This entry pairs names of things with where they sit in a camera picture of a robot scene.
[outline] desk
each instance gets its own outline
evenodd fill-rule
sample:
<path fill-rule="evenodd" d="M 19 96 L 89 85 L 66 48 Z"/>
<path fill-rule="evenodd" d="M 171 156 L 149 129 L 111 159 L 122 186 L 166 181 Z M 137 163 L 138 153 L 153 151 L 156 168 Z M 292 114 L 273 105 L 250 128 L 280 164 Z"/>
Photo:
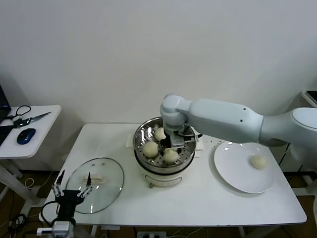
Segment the desk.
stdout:
<path fill-rule="evenodd" d="M 14 115 L 17 109 L 18 107 L 12 108 L 10 115 Z M 15 166 L 13 166 L 12 163 L 10 163 L 9 160 L 27 159 L 34 156 L 41 146 L 43 140 L 45 139 L 47 133 L 51 129 L 52 125 L 56 121 L 60 111 L 61 107 L 59 105 L 31 107 L 31 111 L 23 115 L 22 119 L 35 117 L 47 112 L 52 113 L 46 115 L 36 122 L 29 124 L 28 126 L 24 126 L 22 128 L 14 128 L 0 146 L 0 161 L 1 164 L 5 166 L 5 168 L 3 166 L 0 166 L 0 181 L 26 200 L 22 209 L 22 213 L 24 214 L 27 214 L 29 209 L 33 206 L 41 206 L 44 201 L 40 200 L 36 196 L 36 189 L 32 190 L 31 192 L 23 184 L 21 184 L 19 180 L 16 179 L 16 176 L 19 178 L 22 176 L 22 174 Z M 12 121 L 4 120 L 0 125 L 3 126 L 12 124 Z M 35 128 L 36 133 L 29 143 L 25 145 L 19 145 L 16 142 L 17 136 L 21 131 L 27 128 Z M 7 187 L 1 193 L 0 197 L 2 197 L 3 194 L 6 193 Z"/>
<path fill-rule="evenodd" d="M 259 226 L 303 223 L 307 217 L 277 163 L 276 179 L 269 191 L 247 194 L 233 189 L 212 164 L 216 138 L 203 136 L 205 149 L 188 167 L 183 181 L 174 187 L 149 188 L 138 171 L 128 135 L 137 124 L 86 124 L 62 170 L 62 187 L 82 163 L 98 157 L 118 161 L 124 170 L 121 194 L 108 208 L 95 214 L 75 213 L 78 224 L 117 226 Z M 54 200 L 51 191 L 46 202 Z M 56 218 L 56 205 L 44 216 Z"/>

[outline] cable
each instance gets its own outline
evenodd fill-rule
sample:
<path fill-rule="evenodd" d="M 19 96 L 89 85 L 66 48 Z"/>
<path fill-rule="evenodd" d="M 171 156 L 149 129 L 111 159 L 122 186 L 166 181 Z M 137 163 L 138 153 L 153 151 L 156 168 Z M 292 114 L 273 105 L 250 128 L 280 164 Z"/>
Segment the cable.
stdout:
<path fill-rule="evenodd" d="M 173 237 L 184 237 L 184 238 L 186 238 L 186 236 L 183 236 L 183 235 L 175 235 L 175 236 L 166 237 L 166 238 L 173 238 Z"/>
<path fill-rule="evenodd" d="M 50 177 L 52 176 L 52 174 L 54 173 L 54 171 L 55 171 L 55 170 L 52 170 L 52 172 L 51 172 L 51 174 L 49 175 L 48 179 L 47 179 L 47 180 L 45 181 L 45 183 L 42 184 L 41 186 L 36 186 L 36 188 L 29 188 L 30 186 L 32 186 L 32 185 L 34 184 L 34 179 L 32 179 L 32 178 L 28 178 L 28 179 L 33 180 L 33 183 L 32 183 L 31 185 L 26 186 L 26 181 L 27 181 L 28 179 L 26 179 L 26 180 L 24 181 L 24 185 L 25 185 L 28 189 L 37 189 L 37 188 L 43 187 L 43 186 L 49 181 L 49 179 L 50 179 Z"/>
<path fill-rule="evenodd" d="M 10 220 L 11 220 L 12 208 L 13 208 L 13 202 L 14 202 L 14 191 L 12 190 L 12 200 L 11 200 L 11 207 L 10 207 L 9 219 L 8 219 L 7 222 L 3 223 L 3 224 L 0 226 L 0 228 L 3 227 L 5 224 L 7 224 L 7 223 L 10 222 Z M 4 237 L 5 235 L 7 235 L 8 233 L 9 233 L 9 231 L 6 232 L 4 235 L 2 235 L 1 238 Z"/>
<path fill-rule="evenodd" d="M 40 187 L 43 187 L 43 186 L 49 181 L 49 179 L 50 179 L 50 177 L 52 176 L 52 174 L 54 173 L 54 171 L 55 171 L 55 170 L 52 170 L 52 172 L 51 172 L 51 174 L 49 175 L 49 177 L 47 178 L 47 180 L 46 180 L 46 181 L 44 182 L 44 184 L 42 184 L 41 186 L 36 186 L 35 188 L 31 188 L 31 187 L 33 186 L 33 184 L 34 184 L 34 179 L 33 179 L 33 178 L 27 178 L 27 179 L 24 181 L 24 186 L 27 187 L 28 189 L 38 189 L 38 188 L 40 188 Z M 27 182 L 28 180 L 31 180 L 31 181 L 32 181 L 30 185 L 26 185 L 26 182 Z M 4 184 L 4 185 L 6 185 L 6 186 L 9 186 L 9 187 L 17 187 L 17 186 L 11 186 L 11 185 L 6 184 L 6 183 L 4 183 L 4 182 L 1 182 L 1 183 Z"/>
<path fill-rule="evenodd" d="M 296 171 L 297 173 L 302 169 L 302 167 L 303 167 L 303 165 L 301 165 L 300 167 L 299 167 L 299 169 Z"/>
<path fill-rule="evenodd" d="M 287 154 L 287 152 L 288 152 L 289 149 L 290 149 L 290 143 L 288 143 L 287 146 L 286 146 L 286 149 L 285 149 L 285 152 L 284 152 L 284 154 L 283 154 L 283 156 L 282 156 L 282 159 L 281 159 L 280 162 L 278 163 L 279 166 L 282 164 L 282 162 L 283 162 L 283 160 L 284 160 L 284 158 L 285 158 L 285 155 Z"/>
<path fill-rule="evenodd" d="M 26 112 L 22 113 L 22 114 L 19 114 L 19 113 L 18 113 L 19 110 L 20 110 L 21 108 L 23 108 L 23 107 L 28 108 L 28 110 L 27 110 Z M 28 105 L 22 105 L 22 106 L 20 106 L 20 107 L 16 110 L 15 116 L 14 116 L 14 115 L 10 115 L 10 116 L 5 117 L 4 119 L 13 120 L 13 119 L 14 119 L 15 117 L 17 117 L 17 116 L 23 116 L 24 114 L 30 112 L 30 110 L 31 110 L 31 107 L 30 107 L 30 106 L 28 106 Z"/>
<path fill-rule="evenodd" d="M 293 238 L 292 235 L 286 230 L 285 227 L 281 227 L 281 228 L 287 233 L 287 235 L 288 235 L 290 238 Z"/>
<path fill-rule="evenodd" d="M 135 227 L 133 227 L 133 231 L 134 231 L 134 237 L 137 238 L 138 237 L 138 232 L 137 232 L 137 229 Z"/>
<path fill-rule="evenodd" d="M 10 207 L 10 213 L 9 213 L 9 221 L 11 220 L 13 202 L 14 202 L 14 191 L 12 190 L 12 200 L 11 200 L 11 207 Z"/>
<path fill-rule="evenodd" d="M 196 233 L 197 231 L 200 231 L 201 229 L 203 229 L 205 227 L 200 227 L 197 230 L 194 230 L 193 232 L 189 233 L 187 236 L 184 235 L 171 235 L 170 237 L 166 237 L 166 238 L 173 238 L 173 237 L 184 237 L 184 238 L 188 238 L 189 236 L 191 236 L 193 233 Z"/>
<path fill-rule="evenodd" d="M 52 225 L 45 219 L 45 217 L 44 217 L 44 215 L 43 215 L 43 210 L 44 210 L 44 208 L 45 208 L 47 205 L 53 204 L 53 203 L 57 203 L 57 202 L 55 202 L 55 201 L 50 201 L 50 202 L 45 203 L 45 204 L 43 205 L 43 207 L 41 207 L 41 212 L 40 212 L 43 221 L 44 221 L 49 227 L 52 227 Z"/>
<path fill-rule="evenodd" d="M 195 230 L 195 231 L 189 233 L 189 235 L 186 236 L 186 238 L 188 238 L 191 234 L 196 233 L 197 231 L 200 231 L 200 230 L 203 229 L 203 228 L 205 228 L 205 227 L 200 227 L 199 229 L 197 229 L 197 230 Z"/>
<path fill-rule="evenodd" d="M 174 236 L 175 234 L 179 233 L 182 229 L 184 229 L 184 227 L 182 227 L 182 228 L 179 229 L 178 231 L 175 231 L 171 236 Z"/>
<path fill-rule="evenodd" d="M 20 231 L 22 231 L 27 224 L 29 223 L 39 223 L 41 227 L 43 227 L 42 222 L 40 221 L 27 221 L 27 217 L 24 214 L 18 214 L 14 216 L 10 221 L 9 224 L 10 226 L 8 227 L 8 231 L 1 236 L 3 238 L 7 234 L 10 234 L 10 238 L 15 238 L 16 234 L 18 234 Z"/>

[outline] power strip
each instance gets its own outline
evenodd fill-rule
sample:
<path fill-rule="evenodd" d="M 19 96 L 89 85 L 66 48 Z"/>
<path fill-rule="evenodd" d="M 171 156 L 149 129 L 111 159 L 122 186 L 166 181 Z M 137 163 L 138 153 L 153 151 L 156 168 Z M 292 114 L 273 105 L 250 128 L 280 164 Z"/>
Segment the power strip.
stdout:
<path fill-rule="evenodd" d="M 137 238 L 166 238 L 166 232 L 138 232 Z"/>

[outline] glass lid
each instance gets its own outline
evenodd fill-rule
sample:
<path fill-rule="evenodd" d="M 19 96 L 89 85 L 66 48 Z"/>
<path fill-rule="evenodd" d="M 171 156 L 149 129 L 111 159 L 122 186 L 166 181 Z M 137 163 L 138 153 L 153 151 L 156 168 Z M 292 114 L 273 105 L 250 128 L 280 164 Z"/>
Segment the glass lid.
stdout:
<path fill-rule="evenodd" d="M 83 163 L 69 178 L 66 189 L 83 190 L 86 187 L 88 173 L 91 176 L 93 190 L 76 212 L 92 214 L 107 208 L 119 196 L 124 173 L 121 165 L 110 158 L 97 158 Z"/>

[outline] white plate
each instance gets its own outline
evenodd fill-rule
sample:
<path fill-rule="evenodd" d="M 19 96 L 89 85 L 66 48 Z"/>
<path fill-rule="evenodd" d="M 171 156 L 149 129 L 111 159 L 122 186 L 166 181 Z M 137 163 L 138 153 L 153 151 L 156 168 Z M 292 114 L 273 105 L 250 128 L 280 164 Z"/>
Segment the white plate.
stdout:
<path fill-rule="evenodd" d="M 250 159 L 254 155 L 262 155 L 267 159 L 263 170 L 254 168 Z M 256 143 L 235 144 L 223 142 L 214 153 L 214 163 L 227 183 L 247 193 L 267 191 L 275 180 L 274 157 L 270 150 Z"/>

